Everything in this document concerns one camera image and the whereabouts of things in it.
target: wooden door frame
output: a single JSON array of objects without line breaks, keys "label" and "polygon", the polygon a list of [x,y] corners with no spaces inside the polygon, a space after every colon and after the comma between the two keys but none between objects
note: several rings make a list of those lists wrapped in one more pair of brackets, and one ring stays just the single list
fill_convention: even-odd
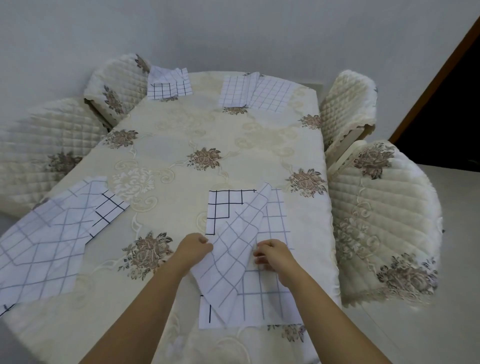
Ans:
[{"label": "wooden door frame", "polygon": [[476,20],[467,34],[464,36],[460,44],[453,51],[453,53],[448,57],[447,61],[444,63],[440,71],[434,77],[432,82],[425,89],[420,98],[410,109],[406,117],[402,120],[400,125],[394,131],[388,141],[390,143],[395,143],[400,135],[406,130],[410,123],[416,118],[420,110],[425,106],[425,104],[430,100],[432,95],[435,93],[437,88],[443,82],[443,80],[448,76],[448,74],[453,70],[457,63],[462,59],[465,52],[472,46],[473,42],[480,36],[480,17]]}]

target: table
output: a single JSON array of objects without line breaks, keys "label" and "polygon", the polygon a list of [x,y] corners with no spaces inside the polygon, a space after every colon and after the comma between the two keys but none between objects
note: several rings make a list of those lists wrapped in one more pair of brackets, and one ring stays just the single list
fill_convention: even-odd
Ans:
[{"label": "table", "polygon": [[[72,293],[17,304],[3,315],[41,360],[80,361],[180,240],[189,232],[205,232],[209,190],[252,189],[263,182],[282,188],[293,254],[340,305],[316,93],[298,85],[280,114],[222,109],[217,103],[226,74],[242,73],[191,73],[193,95],[145,98],[51,191],[58,194],[84,177],[107,176],[109,188],[131,207],[87,244]],[[153,363],[318,358],[300,325],[199,330],[199,301],[189,274]]]}]

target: quilted fabric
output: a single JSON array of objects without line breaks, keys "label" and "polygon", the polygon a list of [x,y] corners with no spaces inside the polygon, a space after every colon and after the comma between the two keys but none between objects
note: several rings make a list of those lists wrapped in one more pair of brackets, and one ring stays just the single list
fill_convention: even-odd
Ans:
[{"label": "quilted fabric", "polygon": [[346,70],[335,79],[320,105],[320,120],[328,158],[353,129],[364,127],[363,137],[375,129],[377,88],[367,76]]},{"label": "quilted fabric", "polygon": [[357,149],[328,180],[342,303],[429,302],[442,210],[428,177],[384,141]]},{"label": "quilted fabric", "polygon": [[116,126],[146,96],[149,72],[150,62],[135,53],[109,60],[93,72],[84,97]]},{"label": "quilted fabric", "polygon": [[105,137],[82,98],[52,101],[0,130],[0,211],[21,217]]}]

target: tablecloth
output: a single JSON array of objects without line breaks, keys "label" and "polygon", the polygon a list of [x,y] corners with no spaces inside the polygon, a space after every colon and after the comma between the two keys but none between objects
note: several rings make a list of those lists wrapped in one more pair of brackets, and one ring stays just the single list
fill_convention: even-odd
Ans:
[{"label": "tablecloth", "polygon": [[[298,85],[281,114],[219,108],[226,74],[242,73],[191,73],[193,95],[145,98],[52,190],[104,175],[109,189],[131,206],[87,244],[73,292],[18,304],[3,315],[41,360],[79,362],[180,240],[205,232],[209,190],[263,182],[282,188],[293,254],[340,305],[316,93]],[[189,274],[153,363],[318,360],[301,325],[199,330],[199,301]]]}]

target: hand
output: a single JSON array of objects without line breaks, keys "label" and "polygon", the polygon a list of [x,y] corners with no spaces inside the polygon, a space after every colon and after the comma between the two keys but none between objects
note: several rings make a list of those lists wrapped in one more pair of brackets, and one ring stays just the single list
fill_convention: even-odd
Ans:
[{"label": "hand", "polygon": [[304,270],[297,263],[284,242],[269,239],[259,242],[253,252],[256,264],[265,264],[265,269],[277,272],[278,279],[285,287],[291,289]]},{"label": "hand", "polygon": [[213,250],[213,244],[208,243],[208,239],[202,234],[194,232],[183,238],[177,247],[177,250],[168,261],[176,264],[183,275],[195,264],[199,263],[205,255]]}]

